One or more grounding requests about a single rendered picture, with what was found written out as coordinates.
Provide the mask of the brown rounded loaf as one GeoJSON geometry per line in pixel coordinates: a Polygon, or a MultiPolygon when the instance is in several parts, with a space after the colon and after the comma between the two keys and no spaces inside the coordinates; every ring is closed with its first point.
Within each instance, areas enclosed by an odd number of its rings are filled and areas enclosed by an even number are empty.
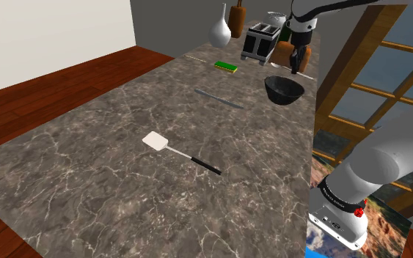
{"type": "MultiPolygon", "coordinates": [[[[290,65],[290,55],[293,53],[294,46],[289,42],[279,41],[273,53],[269,59],[270,62],[275,63],[277,65],[282,65],[285,67],[291,67],[290,65]]],[[[308,65],[310,55],[311,55],[311,48],[307,46],[306,53],[304,54],[304,58],[301,61],[299,72],[303,73],[308,65]]]]}

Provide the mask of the black and silver toaster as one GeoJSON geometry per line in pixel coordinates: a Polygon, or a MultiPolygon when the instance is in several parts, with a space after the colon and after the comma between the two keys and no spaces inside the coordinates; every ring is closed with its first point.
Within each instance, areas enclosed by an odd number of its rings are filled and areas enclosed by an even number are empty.
{"type": "Polygon", "coordinates": [[[256,59],[264,66],[274,51],[280,32],[280,27],[263,22],[251,26],[246,32],[241,59],[256,59]]]}

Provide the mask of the white vase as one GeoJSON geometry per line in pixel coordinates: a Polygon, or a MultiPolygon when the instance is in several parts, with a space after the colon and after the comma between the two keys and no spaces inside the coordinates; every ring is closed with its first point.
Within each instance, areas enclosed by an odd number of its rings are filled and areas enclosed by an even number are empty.
{"type": "Polygon", "coordinates": [[[217,22],[215,22],[208,32],[208,39],[210,44],[215,48],[225,47],[231,38],[231,31],[224,19],[226,4],[222,4],[222,13],[217,22]]]}

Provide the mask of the dark green bottle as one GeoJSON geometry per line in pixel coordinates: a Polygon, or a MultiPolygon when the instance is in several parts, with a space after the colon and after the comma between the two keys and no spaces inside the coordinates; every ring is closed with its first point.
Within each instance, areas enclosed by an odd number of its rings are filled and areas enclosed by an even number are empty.
{"type": "Polygon", "coordinates": [[[290,39],[292,31],[285,24],[281,28],[278,41],[287,42],[290,39]]]}

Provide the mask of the thin pale stick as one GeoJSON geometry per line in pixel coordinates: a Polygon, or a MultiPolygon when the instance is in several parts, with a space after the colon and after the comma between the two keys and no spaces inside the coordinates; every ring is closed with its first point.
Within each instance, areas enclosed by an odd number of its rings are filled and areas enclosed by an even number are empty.
{"type": "Polygon", "coordinates": [[[202,63],[207,63],[205,60],[198,59],[198,58],[193,57],[193,56],[189,56],[189,55],[186,55],[186,54],[184,54],[183,56],[187,57],[187,58],[190,58],[190,59],[193,59],[193,60],[196,60],[196,61],[199,61],[199,62],[202,62],[202,63]]]}

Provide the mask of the green and yellow sponge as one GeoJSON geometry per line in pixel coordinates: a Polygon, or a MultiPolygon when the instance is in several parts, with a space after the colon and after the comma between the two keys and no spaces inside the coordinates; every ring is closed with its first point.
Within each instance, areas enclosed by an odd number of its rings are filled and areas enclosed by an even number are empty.
{"type": "Polygon", "coordinates": [[[214,63],[214,67],[220,70],[225,70],[229,73],[234,73],[238,67],[232,64],[228,64],[226,62],[217,61],[214,63]]]}

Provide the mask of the white long-handled spoon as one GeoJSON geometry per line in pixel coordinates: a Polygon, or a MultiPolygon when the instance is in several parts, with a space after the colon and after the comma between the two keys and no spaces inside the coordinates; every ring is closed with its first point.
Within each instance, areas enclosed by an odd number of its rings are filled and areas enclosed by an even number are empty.
{"type": "MultiPolygon", "coordinates": [[[[283,65],[280,65],[280,64],[276,64],[276,63],[273,63],[273,62],[270,62],[270,65],[271,65],[272,67],[275,67],[275,68],[284,68],[284,69],[289,70],[290,72],[292,72],[292,69],[291,69],[290,67],[286,67],[286,66],[283,66],[283,65]]],[[[297,72],[296,74],[297,74],[297,75],[300,75],[300,76],[302,76],[302,77],[304,77],[304,78],[308,78],[308,79],[310,79],[310,80],[315,80],[313,77],[311,77],[311,76],[309,76],[309,75],[306,75],[306,74],[304,74],[304,73],[297,72]]]]}

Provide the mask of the grey table knife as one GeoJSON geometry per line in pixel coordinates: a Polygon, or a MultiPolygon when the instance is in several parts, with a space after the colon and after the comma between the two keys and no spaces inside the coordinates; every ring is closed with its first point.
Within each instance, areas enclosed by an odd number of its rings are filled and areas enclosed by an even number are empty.
{"type": "Polygon", "coordinates": [[[195,91],[196,93],[200,94],[200,95],[204,95],[204,96],[206,96],[206,97],[210,97],[210,98],[212,98],[212,99],[214,99],[214,100],[217,100],[217,101],[219,101],[219,102],[221,102],[221,103],[224,103],[224,104],[226,104],[226,105],[232,106],[233,108],[244,109],[243,106],[240,106],[240,105],[238,105],[238,104],[236,104],[236,103],[230,102],[229,100],[221,99],[220,97],[211,95],[211,94],[209,94],[209,93],[207,93],[207,92],[204,92],[204,91],[202,91],[202,90],[200,90],[200,89],[194,89],[194,91],[195,91]]]}

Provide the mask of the white ribbed pot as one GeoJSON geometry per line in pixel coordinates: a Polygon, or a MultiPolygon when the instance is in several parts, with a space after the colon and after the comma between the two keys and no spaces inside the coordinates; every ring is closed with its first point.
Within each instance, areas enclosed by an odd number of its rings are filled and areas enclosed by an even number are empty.
{"type": "Polygon", "coordinates": [[[263,19],[264,23],[267,23],[272,26],[277,26],[282,28],[287,20],[287,15],[281,12],[267,12],[265,18],[263,19]]]}

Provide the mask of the wooden framed window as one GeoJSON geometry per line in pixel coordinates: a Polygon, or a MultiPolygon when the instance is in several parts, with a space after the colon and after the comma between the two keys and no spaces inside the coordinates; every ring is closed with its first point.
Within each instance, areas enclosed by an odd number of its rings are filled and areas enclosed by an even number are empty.
{"type": "Polygon", "coordinates": [[[355,81],[377,48],[394,49],[413,55],[413,46],[385,39],[406,8],[405,4],[367,7],[318,90],[314,132],[324,130],[350,140],[335,156],[317,149],[313,150],[316,155],[327,158],[331,166],[340,164],[353,147],[375,131],[376,123],[396,103],[413,105],[413,99],[406,96],[406,92],[413,86],[413,70],[393,88],[392,92],[358,84],[355,81]],[[333,110],[349,89],[382,97],[384,101],[363,123],[340,117],[334,114],[333,110]]]}

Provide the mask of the black bowl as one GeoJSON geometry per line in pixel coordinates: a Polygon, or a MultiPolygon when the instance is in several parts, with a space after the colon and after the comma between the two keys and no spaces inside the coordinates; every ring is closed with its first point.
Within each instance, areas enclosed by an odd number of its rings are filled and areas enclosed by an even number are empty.
{"type": "Polygon", "coordinates": [[[286,106],[299,99],[305,92],[298,82],[281,76],[268,76],[264,84],[269,100],[280,106],[286,106]]]}

